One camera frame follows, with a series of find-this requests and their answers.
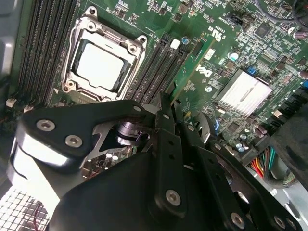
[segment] heatsink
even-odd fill
[[[216,100],[222,106],[248,117],[271,92],[269,86],[243,70],[238,70]]]

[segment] white connector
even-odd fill
[[[12,108],[12,107],[14,107],[14,104],[16,103],[16,101],[17,101],[17,99],[8,99],[6,101],[6,106]]]

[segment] perforated metal grille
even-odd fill
[[[35,230],[33,219],[35,211],[39,231],[44,231],[49,223],[49,216],[43,205],[27,193],[13,187],[0,201],[0,231]]]

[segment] cpu socket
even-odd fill
[[[76,20],[62,71],[64,92],[75,90],[99,102],[125,97],[144,58],[147,37],[131,40],[97,20],[89,7]]]

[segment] cable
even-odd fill
[[[291,19],[287,19],[287,18],[278,18],[278,17],[275,17],[275,16],[269,14],[268,12],[266,12],[266,11],[262,8],[262,6],[261,6],[261,4],[260,4],[260,0],[255,0],[255,4],[256,4],[256,6],[258,7],[258,9],[259,9],[263,14],[265,14],[269,19],[271,19],[271,20],[273,20],[273,21],[275,21],[275,22],[292,23],[292,22],[294,22],[294,20],[295,20],[294,18],[291,18]]]
[[[308,26],[306,26],[303,22],[300,21],[300,17],[297,16],[297,12],[296,12],[296,5],[298,3],[298,0],[295,0],[294,3],[293,3],[293,6],[292,6],[292,15],[293,15],[293,18],[294,18],[294,21],[299,24],[301,27],[303,27],[304,29],[308,30]]]
[[[34,230],[35,231],[38,231],[38,226],[37,226],[37,214],[38,214],[38,211],[39,211],[39,208],[41,207],[42,205],[42,202],[39,202],[36,209],[35,209],[35,212],[34,212],[34,216],[33,216],[33,225],[34,225]]]

